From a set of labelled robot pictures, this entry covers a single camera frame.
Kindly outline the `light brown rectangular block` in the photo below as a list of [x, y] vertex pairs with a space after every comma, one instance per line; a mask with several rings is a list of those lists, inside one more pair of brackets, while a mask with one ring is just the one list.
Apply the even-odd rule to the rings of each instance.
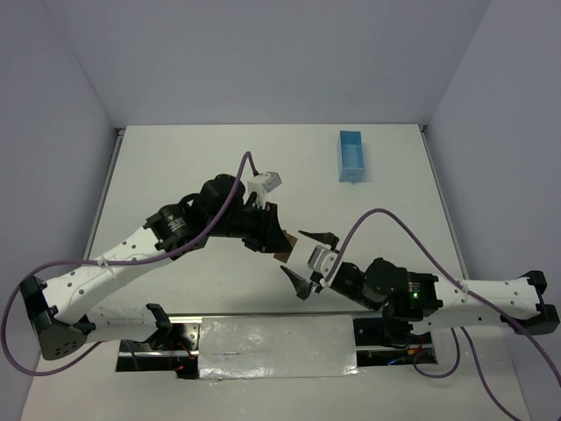
[[295, 246], [297, 244], [298, 238], [288, 233], [287, 231], [284, 231], [283, 234], [287, 243], [290, 245], [290, 248], [288, 248], [285, 251], [275, 253], [273, 257], [281, 263], [288, 263], [292, 252], [295, 250]]

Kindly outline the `blue rectangular box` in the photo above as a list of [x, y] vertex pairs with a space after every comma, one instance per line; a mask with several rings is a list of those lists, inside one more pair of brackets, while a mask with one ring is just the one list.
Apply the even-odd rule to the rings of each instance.
[[340, 182], [362, 182], [366, 167], [361, 132], [339, 132], [337, 164]]

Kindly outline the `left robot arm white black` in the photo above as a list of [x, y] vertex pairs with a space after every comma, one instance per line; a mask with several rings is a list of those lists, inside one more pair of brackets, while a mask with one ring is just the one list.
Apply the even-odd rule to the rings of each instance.
[[115, 307], [108, 298], [140, 276], [198, 250], [210, 237], [238, 238], [257, 253], [291, 253], [276, 204], [266, 196], [281, 185], [275, 172], [247, 183], [217, 175], [201, 190], [161, 207], [128, 239], [98, 256], [94, 265], [50, 280], [32, 275], [18, 286], [45, 360], [64, 358], [89, 342], [131, 339], [156, 347], [174, 328], [156, 303]]

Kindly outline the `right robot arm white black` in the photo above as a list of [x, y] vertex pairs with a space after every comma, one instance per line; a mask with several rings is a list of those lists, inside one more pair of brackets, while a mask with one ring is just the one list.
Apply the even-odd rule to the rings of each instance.
[[385, 337], [401, 341], [435, 330], [473, 325], [508, 325], [517, 334], [554, 332], [560, 324], [557, 309], [543, 300], [547, 282], [541, 271], [508, 281], [463, 280], [452, 284], [441, 275], [417, 273], [376, 258], [361, 270], [350, 262], [337, 263], [338, 238], [330, 232], [313, 232], [318, 246], [309, 257], [310, 278], [289, 268], [284, 273], [296, 295], [330, 289], [361, 307], [381, 315]]

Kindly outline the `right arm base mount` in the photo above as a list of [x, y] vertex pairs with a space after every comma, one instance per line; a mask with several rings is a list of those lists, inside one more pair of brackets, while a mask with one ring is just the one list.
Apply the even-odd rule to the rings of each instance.
[[420, 364], [437, 363], [429, 333], [415, 335], [406, 323], [386, 322], [380, 315], [353, 316], [352, 323], [360, 368], [412, 365], [416, 356]]

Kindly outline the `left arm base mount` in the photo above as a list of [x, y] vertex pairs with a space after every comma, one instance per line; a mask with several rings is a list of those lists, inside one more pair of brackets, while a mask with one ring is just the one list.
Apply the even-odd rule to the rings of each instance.
[[199, 378], [198, 355], [202, 320], [173, 322], [174, 333], [160, 345], [122, 340], [117, 353], [118, 373], [165, 372], [178, 379]]

